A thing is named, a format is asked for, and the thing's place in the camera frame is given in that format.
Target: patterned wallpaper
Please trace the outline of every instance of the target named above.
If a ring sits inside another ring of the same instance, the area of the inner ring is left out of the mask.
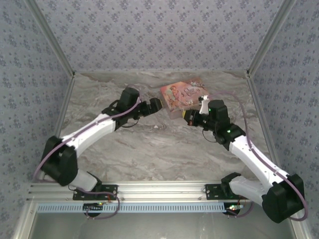
[[[247,69],[282,0],[37,0],[75,71]]]
[[[319,238],[319,2],[298,0],[254,76],[283,168],[304,180]]]
[[[9,239],[68,76],[23,0],[0,9],[0,238]]]

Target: box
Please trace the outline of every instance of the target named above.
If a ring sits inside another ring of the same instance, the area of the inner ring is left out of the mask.
[[[200,109],[198,97],[209,95],[199,77],[163,86],[160,91],[163,104],[172,120],[182,117],[183,111]]]

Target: cable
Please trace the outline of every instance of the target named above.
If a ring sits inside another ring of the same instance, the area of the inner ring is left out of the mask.
[[[68,189],[73,192],[75,191],[74,189],[70,189],[70,185],[68,185]]]
[[[133,126],[136,126],[137,124],[138,124],[138,122],[139,122],[139,119],[138,119],[138,121],[136,121],[134,124],[132,124],[132,125],[129,125],[129,126],[122,126],[123,128],[132,128]]]
[[[240,205],[240,198],[243,198],[245,200],[245,203],[244,203],[244,207],[246,206],[246,198],[244,198],[243,196],[239,195],[239,199],[237,201],[237,205]]]
[[[91,209],[93,206],[88,207],[88,209],[87,209],[86,212],[85,212],[85,215],[88,217],[88,219],[92,219],[92,220],[103,220],[103,219],[111,218],[111,217],[115,216],[115,215],[119,212],[119,210],[120,210],[120,206],[121,206],[120,199],[119,199],[119,197],[118,197],[116,194],[114,194],[114,193],[110,193],[110,192],[88,192],[88,191],[85,191],[85,190],[82,189],[82,188],[77,188],[77,190],[79,190],[79,191],[81,191],[81,192],[83,192],[83,193],[86,193],[86,194],[93,194],[93,195],[106,194],[106,195],[108,195],[108,196],[113,196],[113,197],[115,197],[116,200],[118,201],[118,206],[116,207],[116,210],[115,210],[112,214],[107,215],[107,216],[104,216],[104,217],[98,217],[98,218],[90,217],[90,216],[89,216],[89,211],[90,211],[90,209]]]
[[[99,124],[101,122],[104,122],[106,120],[110,120],[112,118],[116,118],[116,117],[121,117],[126,115],[127,113],[131,112],[138,104],[140,103],[140,97],[138,97],[138,99],[136,100],[136,103],[127,111],[114,115],[114,116],[107,116],[103,119],[100,119],[96,122],[93,122],[92,124],[88,125],[87,127],[85,127],[84,129],[82,129],[81,131],[77,132],[75,135],[73,135],[72,137],[64,140],[62,143],[60,143],[59,145],[57,145],[54,149],[52,149],[45,157],[44,159],[40,162],[40,164],[37,166],[34,174],[33,174],[33,180],[37,180],[37,174],[40,171],[40,169],[42,168],[42,166],[45,164],[45,162],[50,158],[50,156],[55,153],[58,149],[60,149],[62,146],[66,145],[68,142],[75,140],[76,137],[78,137],[80,134],[84,133],[85,131],[89,130],[90,128],[92,128],[93,126],[95,126],[96,124]]]
[[[203,131],[202,131],[201,133],[203,134],[204,138],[205,138],[208,142],[217,143],[217,141],[210,141],[210,140],[208,140],[208,139],[205,137],[205,135],[204,135],[204,129],[203,129]]]
[[[284,177],[284,175],[282,175],[281,173],[277,172],[276,169],[272,168],[271,165],[269,165],[265,160],[262,159],[262,157],[259,156],[259,154],[252,148],[252,144],[251,144],[251,140],[250,140],[250,136],[249,136],[249,130],[248,130],[248,123],[247,123],[247,116],[246,116],[246,113],[245,113],[245,109],[244,109],[244,106],[243,104],[241,103],[240,99],[232,92],[228,92],[228,91],[222,91],[222,92],[218,92],[218,93],[215,93],[215,94],[212,94],[212,95],[209,95],[208,97],[210,99],[212,99],[212,97],[214,96],[217,96],[217,95],[231,95],[232,97],[234,97],[239,105],[240,105],[240,108],[243,112],[243,117],[244,117],[244,122],[245,122],[245,129],[246,129],[246,137],[247,137],[247,143],[249,145],[249,148],[250,150],[253,152],[253,154],[267,167],[269,168],[273,173],[277,174],[280,178],[282,178],[294,191],[295,193],[298,195],[298,197],[300,198],[303,206],[304,206],[304,209],[305,209],[305,214],[302,218],[292,218],[292,217],[289,217],[289,219],[293,220],[293,221],[298,221],[298,222],[301,222],[303,220],[305,220],[307,217],[308,217],[308,206],[307,206],[307,203],[304,199],[304,197],[302,196],[302,194],[299,192],[299,190],[287,179]]]

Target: gray marble floor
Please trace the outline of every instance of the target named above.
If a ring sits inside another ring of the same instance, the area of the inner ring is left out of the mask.
[[[133,84],[147,100],[160,96],[160,87],[199,76],[210,93],[233,91],[245,106],[252,140],[267,153],[255,106],[244,72],[118,72],[82,73],[75,84],[61,135],[93,120]],[[232,122],[244,128],[239,104],[222,96]],[[207,138],[213,140],[207,132]],[[90,146],[78,159],[79,167],[102,181],[220,180],[232,172],[254,178],[238,158],[217,143],[206,141],[200,128],[183,119],[170,120],[165,109],[140,119],[133,128],[120,128]]]

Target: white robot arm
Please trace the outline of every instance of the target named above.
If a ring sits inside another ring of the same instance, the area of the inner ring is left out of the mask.
[[[291,187],[304,198],[304,183],[297,175],[289,175],[269,160],[253,143],[249,146],[246,133],[230,123],[227,107],[222,100],[200,97],[201,110],[188,110],[183,118],[189,126],[200,126],[213,132],[216,141],[241,159],[260,182],[247,180],[239,173],[232,173],[221,180],[226,196],[241,195],[263,207],[267,216],[276,223],[298,212],[303,202]]]
[[[84,191],[98,191],[96,187],[101,181],[78,169],[77,158],[86,148],[125,125],[129,119],[138,120],[162,108],[158,98],[150,99],[149,104],[139,99],[140,93],[137,90],[126,88],[119,100],[111,103],[86,126],[62,138],[49,138],[43,152],[42,160],[45,161],[42,162],[41,170],[61,186],[71,185]]]

